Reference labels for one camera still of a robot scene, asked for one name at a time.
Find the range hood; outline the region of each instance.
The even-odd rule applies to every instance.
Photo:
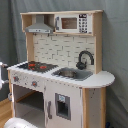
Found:
[[[44,15],[36,15],[36,23],[25,29],[25,32],[33,33],[53,33],[53,27],[44,23]]]

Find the cabinet handle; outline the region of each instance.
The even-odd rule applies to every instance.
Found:
[[[57,21],[59,20],[59,17],[56,17],[56,20],[55,20],[55,27],[56,27],[56,30],[59,30],[59,27],[57,26]]]
[[[12,96],[12,93],[9,93],[9,94],[8,94],[8,100],[9,100],[9,101],[12,101],[11,96]]]
[[[51,107],[51,101],[48,102],[47,112],[48,112],[48,118],[52,119],[52,115],[50,114],[50,107]]]

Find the gray curtain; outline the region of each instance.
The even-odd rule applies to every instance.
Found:
[[[25,35],[21,30],[21,12],[104,10],[103,70],[115,75],[114,84],[107,87],[107,121],[114,128],[128,127],[128,0],[10,0],[13,31],[2,45],[7,55],[17,55],[18,63],[26,60]]]
[[[11,1],[0,0],[0,62],[9,66],[17,63],[17,53],[13,38],[11,17]],[[8,79],[8,72],[2,68],[2,79]],[[7,98],[8,84],[0,90],[0,101]]]

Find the backsplash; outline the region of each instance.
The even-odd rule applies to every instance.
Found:
[[[76,67],[79,53],[87,50],[94,56],[95,37],[74,35],[33,35],[34,55],[36,62],[44,62]],[[82,56],[82,62],[87,62],[87,69],[94,70],[88,55]]]

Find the burner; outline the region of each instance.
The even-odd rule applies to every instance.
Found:
[[[31,61],[29,63],[22,64],[20,66],[17,66],[18,68],[23,68],[26,70],[32,70],[36,72],[46,72],[49,71],[55,67],[58,67],[57,65],[52,64],[46,64],[46,63],[40,63],[40,62],[34,62]]]

